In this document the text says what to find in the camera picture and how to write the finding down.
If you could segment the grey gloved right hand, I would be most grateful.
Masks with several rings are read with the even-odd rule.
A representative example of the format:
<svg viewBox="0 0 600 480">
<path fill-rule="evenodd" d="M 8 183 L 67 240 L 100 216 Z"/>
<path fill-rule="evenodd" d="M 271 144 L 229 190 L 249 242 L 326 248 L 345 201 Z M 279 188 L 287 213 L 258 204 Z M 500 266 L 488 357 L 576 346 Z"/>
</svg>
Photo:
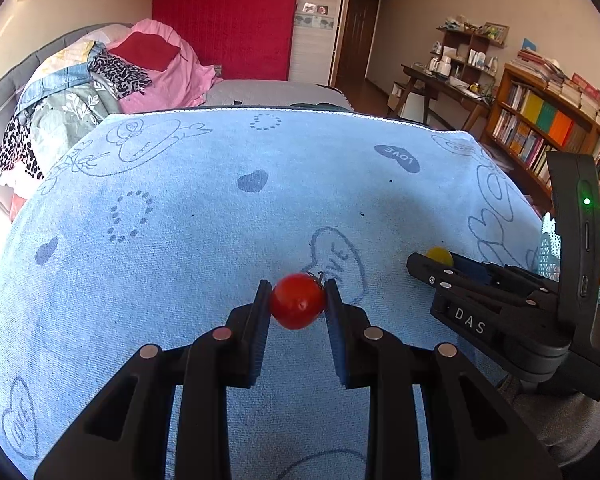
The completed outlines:
<svg viewBox="0 0 600 480">
<path fill-rule="evenodd" d="M 600 442 L 600 401 L 577 392 L 565 398 L 526 390 L 514 376 L 507 376 L 498 392 L 509 403 L 558 466 L 583 460 Z"/>
</svg>

